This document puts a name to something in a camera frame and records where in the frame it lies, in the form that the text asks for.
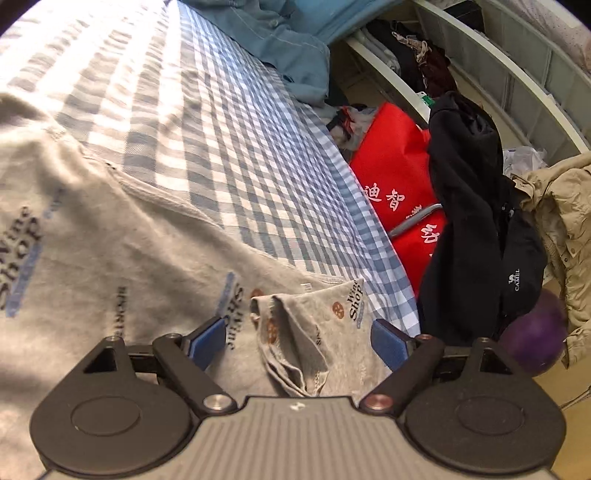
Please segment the beige jacket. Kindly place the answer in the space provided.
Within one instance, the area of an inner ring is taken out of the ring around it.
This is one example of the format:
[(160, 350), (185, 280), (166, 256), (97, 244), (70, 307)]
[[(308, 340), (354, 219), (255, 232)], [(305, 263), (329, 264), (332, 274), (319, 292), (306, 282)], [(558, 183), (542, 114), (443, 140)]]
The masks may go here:
[(590, 355), (590, 154), (588, 152), (512, 179), (521, 208), (533, 215), (561, 291), (569, 323), (563, 363)]

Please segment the red fabric bag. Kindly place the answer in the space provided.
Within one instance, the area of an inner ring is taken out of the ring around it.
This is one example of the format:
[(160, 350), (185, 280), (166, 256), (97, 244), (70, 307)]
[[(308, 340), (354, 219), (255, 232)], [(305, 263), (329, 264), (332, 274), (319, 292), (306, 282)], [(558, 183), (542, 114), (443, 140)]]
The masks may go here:
[(431, 183), (429, 145), (427, 130), (385, 103), (351, 162), (415, 294), (447, 223)]

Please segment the blue checked bed sheet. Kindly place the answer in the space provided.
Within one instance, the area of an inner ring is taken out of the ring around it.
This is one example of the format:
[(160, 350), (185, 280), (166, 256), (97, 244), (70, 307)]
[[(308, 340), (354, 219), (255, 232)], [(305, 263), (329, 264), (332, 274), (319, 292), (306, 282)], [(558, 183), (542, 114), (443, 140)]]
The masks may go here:
[(177, 1), (42, 1), (1, 37), (1, 85), (98, 157), (304, 271), (363, 278), (420, 331), (404, 267), (325, 125)]

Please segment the purple ball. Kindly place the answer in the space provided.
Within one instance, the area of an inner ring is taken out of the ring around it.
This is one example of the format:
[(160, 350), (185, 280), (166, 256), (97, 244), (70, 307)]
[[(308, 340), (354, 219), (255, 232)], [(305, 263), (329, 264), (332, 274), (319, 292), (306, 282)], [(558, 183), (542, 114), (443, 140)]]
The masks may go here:
[(543, 289), (534, 308), (513, 321), (498, 343), (525, 372), (538, 376), (560, 359), (567, 334), (563, 303)]

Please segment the blue cloth on bed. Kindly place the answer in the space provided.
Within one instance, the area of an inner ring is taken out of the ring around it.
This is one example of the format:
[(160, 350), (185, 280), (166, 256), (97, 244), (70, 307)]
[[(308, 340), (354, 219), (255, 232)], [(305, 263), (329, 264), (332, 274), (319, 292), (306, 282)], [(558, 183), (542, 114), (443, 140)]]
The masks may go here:
[(264, 64), (290, 94), (318, 106), (329, 94), (329, 46), (397, 3), (393, 0), (192, 0), (187, 6)]

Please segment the dark clothes on shelf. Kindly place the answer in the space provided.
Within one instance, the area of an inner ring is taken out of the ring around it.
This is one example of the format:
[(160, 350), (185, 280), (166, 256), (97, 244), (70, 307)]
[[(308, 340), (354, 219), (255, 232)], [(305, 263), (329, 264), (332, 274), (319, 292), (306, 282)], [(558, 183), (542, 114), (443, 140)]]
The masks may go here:
[(398, 21), (376, 19), (366, 28), (394, 54), (401, 67), (399, 76), (416, 93), (425, 92), (437, 99), (448, 92), (459, 91), (443, 48)]

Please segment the grey printed pants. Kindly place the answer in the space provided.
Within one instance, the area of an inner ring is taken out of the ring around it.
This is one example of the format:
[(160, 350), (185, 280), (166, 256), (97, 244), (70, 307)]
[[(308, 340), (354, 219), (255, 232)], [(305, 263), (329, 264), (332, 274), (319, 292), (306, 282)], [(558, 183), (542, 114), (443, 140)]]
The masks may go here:
[(236, 400), (360, 400), (388, 373), (363, 280), (303, 272), (231, 238), (3, 94), (2, 477), (42, 473), (31, 415), (100, 340), (149, 344), (214, 317), (228, 330), (209, 374)]

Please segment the black jacket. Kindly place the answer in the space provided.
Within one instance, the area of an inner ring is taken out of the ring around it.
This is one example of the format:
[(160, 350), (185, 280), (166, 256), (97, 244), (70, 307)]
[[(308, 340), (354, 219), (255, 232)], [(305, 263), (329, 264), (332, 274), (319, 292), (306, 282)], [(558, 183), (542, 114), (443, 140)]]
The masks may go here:
[(421, 283), (421, 330), (450, 346), (496, 340), (536, 305), (546, 251), (503, 172), (491, 116), (448, 92), (432, 108), (429, 132), (429, 174), (447, 223)]

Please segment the white shelf unit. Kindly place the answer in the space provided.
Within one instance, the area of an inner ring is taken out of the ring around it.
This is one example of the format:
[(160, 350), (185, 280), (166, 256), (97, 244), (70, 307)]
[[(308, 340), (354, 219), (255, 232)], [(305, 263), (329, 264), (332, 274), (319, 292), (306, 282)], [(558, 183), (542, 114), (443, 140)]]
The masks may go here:
[(412, 4), (423, 35), (517, 143), (545, 151), (548, 163), (589, 151), (589, 75), (515, 11), (497, 1), (478, 5), (483, 31), (429, 1)]

